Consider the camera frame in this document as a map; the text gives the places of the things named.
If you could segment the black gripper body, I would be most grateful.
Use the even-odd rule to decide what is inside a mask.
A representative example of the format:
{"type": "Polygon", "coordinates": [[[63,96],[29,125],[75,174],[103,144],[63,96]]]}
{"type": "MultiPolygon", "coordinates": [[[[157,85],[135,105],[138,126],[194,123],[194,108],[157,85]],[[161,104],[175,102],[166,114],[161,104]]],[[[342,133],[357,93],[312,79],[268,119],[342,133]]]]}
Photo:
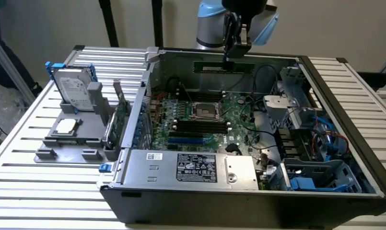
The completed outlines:
{"type": "Polygon", "coordinates": [[[225,9],[241,16],[243,23],[250,23],[253,18],[266,8],[268,0],[222,0],[225,9]]]}

